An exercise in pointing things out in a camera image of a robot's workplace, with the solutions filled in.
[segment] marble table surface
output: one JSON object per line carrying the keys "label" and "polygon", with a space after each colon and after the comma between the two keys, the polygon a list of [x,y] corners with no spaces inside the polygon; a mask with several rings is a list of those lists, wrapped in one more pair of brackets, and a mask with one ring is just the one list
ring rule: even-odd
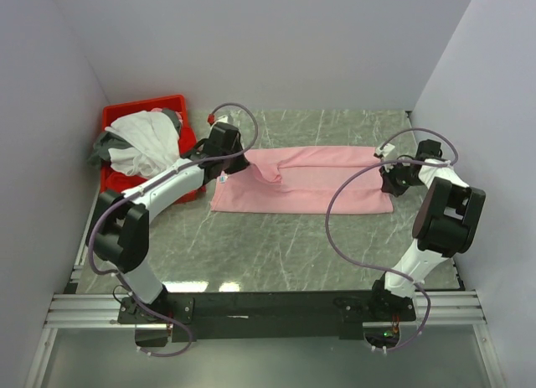
{"label": "marble table surface", "polygon": [[[254,111],[260,123],[256,147],[310,145],[378,146],[393,133],[410,127],[404,111]],[[243,135],[252,138],[246,114],[230,114]],[[208,136],[207,111],[189,112],[198,137]],[[415,137],[406,133],[394,142],[399,154],[415,153]],[[214,213],[205,196],[173,205],[151,224],[149,261],[171,292],[296,291],[369,289],[381,272],[353,266],[327,242],[323,215]],[[411,242],[411,227],[425,194],[409,189],[392,199],[393,214],[334,215],[332,235],[343,252],[360,261],[394,266]],[[77,293],[110,293],[115,278],[97,277],[85,264]],[[452,261],[438,266],[426,288],[460,287]]]}

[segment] floor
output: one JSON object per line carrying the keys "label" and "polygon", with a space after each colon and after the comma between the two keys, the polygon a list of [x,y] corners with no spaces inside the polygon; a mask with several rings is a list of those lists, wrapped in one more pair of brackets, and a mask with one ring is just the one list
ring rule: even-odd
{"label": "floor", "polygon": [[[253,127],[242,111],[225,111],[243,135]],[[198,137],[209,133],[206,111],[189,113]],[[410,127],[404,111],[255,111],[260,123],[256,147],[310,145],[378,146],[395,132]],[[415,137],[394,141],[399,154],[413,154]],[[214,213],[207,194],[174,205],[151,225],[150,263],[171,292],[296,291],[369,289],[380,273],[340,259],[327,243],[323,215],[261,215]],[[350,256],[381,266],[394,266],[411,242],[411,227],[425,194],[410,189],[393,199],[394,213],[336,215],[333,238]],[[114,278],[97,277],[85,266],[77,293],[110,293]],[[460,287],[452,261],[438,266],[426,288]]]}
{"label": "floor", "polygon": [[[407,336],[415,329],[404,327]],[[181,344],[163,350],[179,349]],[[472,326],[429,327],[400,352],[336,338],[200,341],[173,359],[136,352],[132,330],[67,330],[42,387],[490,387]]]}

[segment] black mounting bar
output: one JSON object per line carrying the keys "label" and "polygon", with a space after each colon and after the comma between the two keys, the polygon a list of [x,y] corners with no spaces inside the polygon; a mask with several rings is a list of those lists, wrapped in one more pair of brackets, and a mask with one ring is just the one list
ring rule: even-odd
{"label": "black mounting bar", "polygon": [[[415,321],[413,302],[405,299],[397,315]],[[187,324],[196,339],[289,338],[338,336],[363,339],[363,323],[391,322],[393,314],[377,311],[371,291],[200,292],[169,293],[173,317]],[[145,314],[130,297],[121,303],[122,324],[162,323]],[[140,346],[163,346],[166,330],[137,331]],[[173,342],[188,340],[173,328]]]}

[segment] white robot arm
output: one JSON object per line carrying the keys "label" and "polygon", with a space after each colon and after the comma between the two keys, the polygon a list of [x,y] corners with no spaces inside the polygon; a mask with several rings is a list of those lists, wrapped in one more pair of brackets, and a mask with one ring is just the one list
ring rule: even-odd
{"label": "white robot arm", "polygon": [[[149,224],[175,200],[194,191],[220,176],[222,171],[237,173],[250,164],[243,154],[234,158],[215,160],[189,166],[177,173],[185,164],[208,157],[219,158],[242,152],[238,129],[224,122],[216,122],[209,138],[198,142],[171,168],[145,183],[119,194],[108,190],[97,200],[90,229],[115,203],[124,197],[137,197],[112,211],[95,237],[95,253],[103,261],[110,262],[126,281],[130,289],[154,311],[168,313],[166,287],[158,280],[149,266]],[[161,184],[149,185],[163,179]]]}
{"label": "white robot arm", "polygon": [[[385,147],[392,152],[392,146]],[[441,144],[426,140],[419,144],[416,160],[444,163]],[[410,248],[393,269],[422,283],[439,264],[457,252],[465,252],[472,243],[486,195],[462,181],[452,166],[434,168],[420,165],[396,164],[380,168],[384,181],[382,190],[400,196],[411,185],[424,185],[428,193],[415,218]],[[415,295],[414,283],[386,272],[374,284],[381,294],[380,301],[396,307],[396,298]]]}

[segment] pink towel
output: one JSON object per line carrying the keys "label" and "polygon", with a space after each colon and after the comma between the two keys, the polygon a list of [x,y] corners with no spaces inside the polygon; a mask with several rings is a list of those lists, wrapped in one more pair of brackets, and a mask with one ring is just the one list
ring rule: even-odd
{"label": "pink towel", "polygon": [[[245,154],[251,165],[222,176],[211,208],[218,212],[325,214],[333,194],[352,174],[377,163],[373,147],[283,147]],[[383,214],[393,211],[381,192],[378,170],[355,179],[339,195],[334,214]]]}

